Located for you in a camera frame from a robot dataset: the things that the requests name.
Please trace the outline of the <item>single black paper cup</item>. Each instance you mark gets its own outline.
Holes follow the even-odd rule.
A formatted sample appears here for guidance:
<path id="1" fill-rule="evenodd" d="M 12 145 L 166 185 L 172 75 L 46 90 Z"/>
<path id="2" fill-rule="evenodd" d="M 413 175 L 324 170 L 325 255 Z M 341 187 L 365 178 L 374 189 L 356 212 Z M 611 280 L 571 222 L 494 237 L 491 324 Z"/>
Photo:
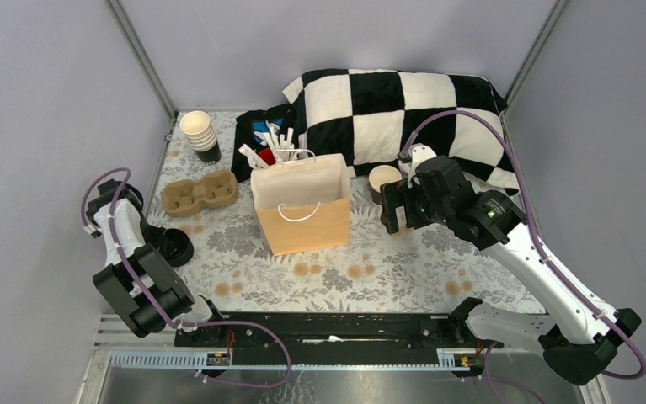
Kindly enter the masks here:
<path id="1" fill-rule="evenodd" d="M 400 171 L 391 165 L 380 165 L 374 167 L 368 175 L 370 195 L 375 205 L 382 204 L 382 185 L 396 183 L 402 179 Z"/>

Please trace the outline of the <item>white brown paper bag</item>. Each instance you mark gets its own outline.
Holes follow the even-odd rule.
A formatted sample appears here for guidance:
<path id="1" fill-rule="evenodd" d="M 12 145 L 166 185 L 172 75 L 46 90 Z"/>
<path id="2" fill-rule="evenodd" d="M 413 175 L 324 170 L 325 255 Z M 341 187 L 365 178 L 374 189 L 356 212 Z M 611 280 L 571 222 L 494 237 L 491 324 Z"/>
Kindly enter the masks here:
<path id="1" fill-rule="evenodd" d="M 312 155 L 251 173 L 254 208 L 275 256 L 343 246 L 350 239 L 344 156 Z"/>

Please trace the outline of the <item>stack of paper cups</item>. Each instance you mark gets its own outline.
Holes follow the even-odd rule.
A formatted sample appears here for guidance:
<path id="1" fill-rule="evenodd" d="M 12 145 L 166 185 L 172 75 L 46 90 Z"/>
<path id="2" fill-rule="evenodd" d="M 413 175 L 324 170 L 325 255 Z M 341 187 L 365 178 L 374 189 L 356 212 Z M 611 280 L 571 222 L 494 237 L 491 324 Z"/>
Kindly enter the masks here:
<path id="1" fill-rule="evenodd" d="M 203 111 L 191 111 L 183 115 L 179 122 L 185 140 L 196 156 L 204 163 L 212 165 L 222 158 L 216 130 L 211 117 Z"/>

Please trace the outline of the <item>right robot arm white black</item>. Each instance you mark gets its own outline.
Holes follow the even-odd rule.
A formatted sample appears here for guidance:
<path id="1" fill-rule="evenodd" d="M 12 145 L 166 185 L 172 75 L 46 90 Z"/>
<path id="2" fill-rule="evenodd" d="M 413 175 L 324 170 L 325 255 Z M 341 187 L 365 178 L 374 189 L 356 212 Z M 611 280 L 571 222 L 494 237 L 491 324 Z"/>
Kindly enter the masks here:
<path id="1" fill-rule="evenodd" d="M 641 325 L 640 316 L 605 302 L 551 253 L 542 252 L 543 241 L 505 193 L 476 192 L 457 161 L 427 146 L 416 145 L 410 154 L 408 176 L 379 187 L 387 232 L 399 231 L 399 207 L 408 228 L 444 225 L 508 269 L 546 311 L 529 315 L 467 298 L 449 315 L 452 342 L 468 347 L 482 339 L 522 348 L 574 385 L 605 372 Z"/>

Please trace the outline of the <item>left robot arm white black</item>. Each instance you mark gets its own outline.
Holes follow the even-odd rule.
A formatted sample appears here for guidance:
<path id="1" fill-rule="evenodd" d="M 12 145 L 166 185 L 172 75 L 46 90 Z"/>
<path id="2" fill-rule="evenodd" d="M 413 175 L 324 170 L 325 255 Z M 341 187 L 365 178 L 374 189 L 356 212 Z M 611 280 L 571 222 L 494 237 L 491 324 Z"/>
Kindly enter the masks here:
<path id="1" fill-rule="evenodd" d="M 84 218 L 87 231 L 104 239 L 106 258 L 93 283 L 114 312 L 139 338 L 168 324 L 187 330 L 195 325 L 205 345 L 221 343 L 227 324 L 176 271 L 194 256 L 188 235 L 148 224 L 141 192 L 129 184 L 109 179 L 95 188 L 99 194 L 87 202 Z"/>

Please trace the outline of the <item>black white checkered blanket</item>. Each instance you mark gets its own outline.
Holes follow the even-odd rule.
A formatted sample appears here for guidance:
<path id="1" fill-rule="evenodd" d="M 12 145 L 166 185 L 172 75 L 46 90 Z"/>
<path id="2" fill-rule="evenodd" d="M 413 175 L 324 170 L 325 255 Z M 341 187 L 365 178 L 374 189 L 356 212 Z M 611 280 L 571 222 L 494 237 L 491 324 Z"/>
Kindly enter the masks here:
<path id="1" fill-rule="evenodd" d="M 505 99 L 484 77 L 393 70 L 322 69 L 282 91 L 294 131 L 317 155 L 341 154 L 354 176 L 394 164 L 413 133 L 415 144 L 457 160 L 462 170 L 507 194 L 519 185 L 501 132 Z"/>

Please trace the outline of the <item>red cup holder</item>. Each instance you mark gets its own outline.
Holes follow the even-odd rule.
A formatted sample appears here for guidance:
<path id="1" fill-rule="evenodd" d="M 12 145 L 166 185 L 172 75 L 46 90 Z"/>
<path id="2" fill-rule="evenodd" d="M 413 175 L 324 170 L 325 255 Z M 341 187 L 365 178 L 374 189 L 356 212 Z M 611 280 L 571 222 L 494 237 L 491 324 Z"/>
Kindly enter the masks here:
<path id="1" fill-rule="evenodd" d="M 273 166 L 277 163 L 275 154 L 272 152 L 272 150 L 269 147 L 266 147 L 265 149 L 260 151 L 258 153 L 258 156 L 268 166 Z"/>

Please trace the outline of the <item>black blue printed cloth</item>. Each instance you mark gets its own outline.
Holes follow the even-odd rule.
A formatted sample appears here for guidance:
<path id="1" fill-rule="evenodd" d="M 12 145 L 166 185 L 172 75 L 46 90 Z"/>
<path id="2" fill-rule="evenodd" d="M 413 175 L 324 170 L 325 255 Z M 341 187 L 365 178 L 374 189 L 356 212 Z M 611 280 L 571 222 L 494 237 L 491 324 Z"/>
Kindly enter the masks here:
<path id="1" fill-rule="evenodd" d="M 245 112 L 236 118 L 234 150 L 230 170 L 239 183 L 250 179 L 252 168 L 248 159 L 238 151 L 243 145 L 248 145 L 256 153 L 268 147 L 265 134 L 270 133 L 271 126 L 275 133 L 280 130 L 285 134 L 296 123 L 296 111 L 290 104 L 281 104 L 269 109 L 256 109 Z"/>

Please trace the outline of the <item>floral patterned table mat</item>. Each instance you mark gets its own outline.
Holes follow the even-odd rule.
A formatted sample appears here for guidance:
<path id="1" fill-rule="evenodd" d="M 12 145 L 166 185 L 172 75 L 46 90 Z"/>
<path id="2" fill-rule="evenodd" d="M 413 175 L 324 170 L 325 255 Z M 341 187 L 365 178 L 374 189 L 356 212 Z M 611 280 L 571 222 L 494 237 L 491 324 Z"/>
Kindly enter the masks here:
<path id="1" fill-rule="evenodd" d="M 350 183 L 350 239 L 343 246 L 275 256 L 246 182 L 232 205 L 184 218 L 164 212 L 165 186 L 213 171 L 174 130 L 148 194 L 147 219 L 188 235 L 194 255 L 179 274 L 222 311 L 447 313 L 475 297 L 504 310 L 542 312 L 506 268 L 444 226 L 388 234 L 363 177 Z"/>

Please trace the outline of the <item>right aluminium frame post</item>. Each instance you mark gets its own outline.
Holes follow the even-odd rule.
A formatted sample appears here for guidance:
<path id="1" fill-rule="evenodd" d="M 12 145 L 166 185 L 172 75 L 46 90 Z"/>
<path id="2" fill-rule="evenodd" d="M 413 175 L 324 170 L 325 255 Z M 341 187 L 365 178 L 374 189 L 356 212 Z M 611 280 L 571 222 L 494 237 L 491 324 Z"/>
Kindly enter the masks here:
<path id="1" fill-rule="evenodd" d="M 519 96 L 524 82 L 528 78 L 533 67 L 536 65 L 537 60 L 550 40 L 554 30 L 572 3 L 572 0 L 556 0 L 553 3 L 548 16 L 544 20 L 542 27 L 539 29 L 536 38 L 532 42 L 529 51 L 521 63 L 520 69 L 515 74 L 515 77 L 510 84 L 509 91 L 505 96 L 509 107 L 511 107 Z"/>

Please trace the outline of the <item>aluminium frame post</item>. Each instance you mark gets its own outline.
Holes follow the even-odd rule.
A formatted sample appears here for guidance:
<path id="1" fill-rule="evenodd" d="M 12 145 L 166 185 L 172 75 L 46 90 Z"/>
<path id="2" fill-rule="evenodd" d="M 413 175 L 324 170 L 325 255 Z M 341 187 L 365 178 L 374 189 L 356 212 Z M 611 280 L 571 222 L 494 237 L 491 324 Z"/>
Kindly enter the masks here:
<path id="1" fill-rule="evenodd" d="M 165 114 L 170 120 L 175 121 L 178 117 L 178 109 L 174 105 L 168 90 L 165 88 L 162 78 L 158 74 L 147 50 L 141 41 L 139 34 L 136 32 L 124 4 L 120 0 L 104 0 L 115 24 L 118 26 L 126 44 L 131 50 L 137 65 L 149 83 L 157 101 L 163 108 Z"/>
<path id="2" fill-rule="evenodd" d="M 572 3 L 572 0 L 556 0 L 553 3 L 548 16 L 544 20 L 542 27 L 539 29 L 536 38 L 532 42 L 529 51 L 521 63 L 520 69 L 515 74 L 515 77 L 510 84 L 509 91 L 505 96 L 509 107 L 511 107 L 519 96 L 524 82 L 528 78 L 533 67 L 536 65 L 537 60 L 550 40 L 554 30 Z"/>

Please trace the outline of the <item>left aluminium frame post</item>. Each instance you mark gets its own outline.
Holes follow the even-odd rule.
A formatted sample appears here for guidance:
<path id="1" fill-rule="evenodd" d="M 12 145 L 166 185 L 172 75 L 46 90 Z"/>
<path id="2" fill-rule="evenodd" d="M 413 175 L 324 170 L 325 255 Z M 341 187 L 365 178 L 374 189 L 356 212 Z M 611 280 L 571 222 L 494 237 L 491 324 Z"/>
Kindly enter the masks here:
<path id="1" fill-rule="evenodd" d="M 126 44 L 131 50 L 137 65 L 149 83 L 157 101 L 163 108 L 165 114 L 170 120 L 175 121 L 178 117 L 178 109 L 174 105 L 168 90 L 165 88 L 162 78 L 158 74 L 147 50 L 141 41 L 139 34 L 136 32 L 124 4 L 120 0 L 104 0 L 115 24 L 118 26 Z"/>

